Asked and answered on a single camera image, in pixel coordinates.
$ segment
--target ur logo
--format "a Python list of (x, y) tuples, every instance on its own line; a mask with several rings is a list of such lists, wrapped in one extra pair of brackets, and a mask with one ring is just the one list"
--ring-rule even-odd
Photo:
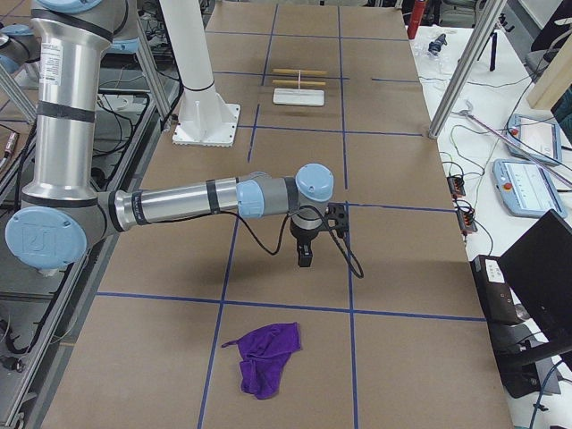
[(22, 253), (50, 257), (55, 254), (55, 228), (26, 224), (22, 230)]

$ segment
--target label sticker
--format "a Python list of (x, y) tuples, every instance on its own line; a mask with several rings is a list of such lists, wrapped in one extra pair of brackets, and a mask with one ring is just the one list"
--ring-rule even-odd
[(40, 56), (39, 82), (47, 85), (62, 84), (63, 49), (52, 43), (42, 43)]
[(501, 268), (497, 261), (487, 259), (484, 261), (486, 265), (486, 275), (491, 283), (504, 283), (504, 275), (502, 275)]

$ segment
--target blue joint cap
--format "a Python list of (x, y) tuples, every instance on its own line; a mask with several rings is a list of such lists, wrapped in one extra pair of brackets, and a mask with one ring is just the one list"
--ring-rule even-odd
[(12, 24), (2, 27), (0, 29), (6, 36), (17, 37), (17, 36), (33, 36), (34, 32), (30, 27), (24, 24)]
[(239, 201), (239, 215), (242, 217), (262, 217), (265, 212), (265, 196), (255, 181), (242, 181), (236, 185)]
[(12, 58), (8, 58), (5, 55), (0, 55), (0, 64), (2, 64), (4, 69), (8, 72), (8, 74), (12, 74), (20, 68), (18, 63), (16, 63)]
[(325, 203), (332, 198), (333, 174), (321, 164), (307, 164), (296, 174), (298, 191), (317, 203)]
[(81, 13), (93, 9), (102, 1), (103, 0), (38, 0), (38, 3), (54, 12)]
[(80, 260), (88, 249), (80, 225), (50, 207), (23, 208), (8, 221), (4, 235), (10, 251), (37, 269), (61, 268)]
[(139, 38), (114, 40), (107, 54), (135, 54), (139, 49)]

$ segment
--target white table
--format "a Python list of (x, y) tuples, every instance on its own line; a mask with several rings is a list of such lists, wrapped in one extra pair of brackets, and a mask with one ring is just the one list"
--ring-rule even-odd
[[(415, 56), (419, 76), (427, 78), (420, 80), (423, 84), (425, 102), (432, 117), (448, 84), (448, 81), (443, 80), (450, 80), (471, 32), (471, 29), (420, 27), (416, 39), (411, 41), (411, 48)], [(435, 40), (442, 33), (447, 35), (448, 45), (442, 47), (442, 51), (437, 58), (431, 57), (427, 53), (429, 42)], [(468, 100), (474, 106), (474, 115), (477, 118), (496, 129), (502, 129), (505, 127), (515, 103), (529, 85), (530, 79), (526, 77), (528, 73), (525, 67), (518, 59), (505, 34), (501, 31), (499, 31), (498, 37), (495, 71), (489, 71), (490, 56), (491, 46), (488, 44), (481, 61), (475, 63), (468, 82), (499, 86), (525, 79), (514, 85), (502, 88), (490, 88), (467, 83), (453, 111), (458, 112), (466, 109), (466, 100)], [(549, 111), (531, 109), (526, 102), (526, 95), (522, 97), (516, 113), (530, 114), (539, 119), (552, 117)], [(452, 115), (438, 138), (439, 149), (442, 152), (451, 154), (452, 160), (461, 165), (465, 172), (480, 172), (478, 167), (458, 156), (450, 139), (450, 131), (455, 125), (464, 125), (473, 130), (484, 131), (468, 119)], [(466, 177), (465, 190), (467, 196), (465, 200), (475, 206), (477, 221), (489, 231), (494, 240), (492, 254), (499, 256), (535, 223), (535, 219), (519, 218), (510, 215), (502, 204), (499, 192), (495, 189), (491, 171), (492, 162), (498, 158), (511, 158), (512, 156), (501, 141), (495, 146), (497, 139), (490, 134), (475, 134), (469, 130), (456, 128), (453, 137), (460, 154), (485, 167), (486, 172), (480, 186), (477, 175), (473, 174)], [(563, 145), (569, 146), (568, 140), (563, 134), (562, 137)], [(571, 152), (564, 151), (563, 157), (566, 164), (572, 165)], [(442, 154), (442, 159), (443, 161), (450, 160), (446, 154)], [(444, 165), (445, 172), (449, 170), (449, 167), (449, 164)], [(567, 171), (563, 167), (558, 167), (557, 170), (572, 179), (572, 172)], [(459, 172), (456, 166), (453, 166), (451, 171), (453, 173)], [(566, 188), (556, 180), (554, 180), (554, 183), (557, 189)], [(572, 224), (572, 196), (570, 194), (560, 194), (560, 196), (564, 206), (571, 213), (567, 218), (567, 222)], [(469, 234), (467, 237), (468, 259), (472, 260), (479, 254), (487, 254), (490, 245), (491, 241), (484, 231), (480, 230), (478, 233)], [(538, 332), (538, 327), (533, 321), (528, 321), (526, 324), (531, 332)], [(538, 335), (537, 338), (540, 341), (546, 340), (542, 335)], [(560, 366), (559, 370), (565, 377), (571, 378), (571, 373), (567, 367)], [(562, 382), (559, 385), (562, 389), (561, 395), (545, 395), (543, 397), (542, 404), (547, 406), (550, 411), (539, 411), (534, 427), (548, 427), (549, 425), (572, 427), (572, 407), (570, 407), (570, 403), (572, 403), (572, 385), (566, 382)], [(536, 401), (536, 398), (537, 394), (533, 393), (519, 400), (514, 400), (507, 394), (510, 412), (516, 426), (528, 427), (534, 410), (532, 404)]]

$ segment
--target cardboard table surface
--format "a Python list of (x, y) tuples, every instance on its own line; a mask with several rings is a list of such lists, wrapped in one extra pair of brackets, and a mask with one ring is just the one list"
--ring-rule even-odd
[[(301, 269), (287, 231), (270, 257), (231, 216), (125, 233), (43, 427), (511, 427), (400, 13), (221, 3), (207, 40), (236, 141), (165, 134), (142, 188), (325, 164), (366, 277), (327, 235)], [(273, 105), (276, 67), (326, 70), (325, 106)], [(271, 247), (281, 221), (251, 225)], [(241, 392), (220, 345), (290, 322), (279, 393)]]

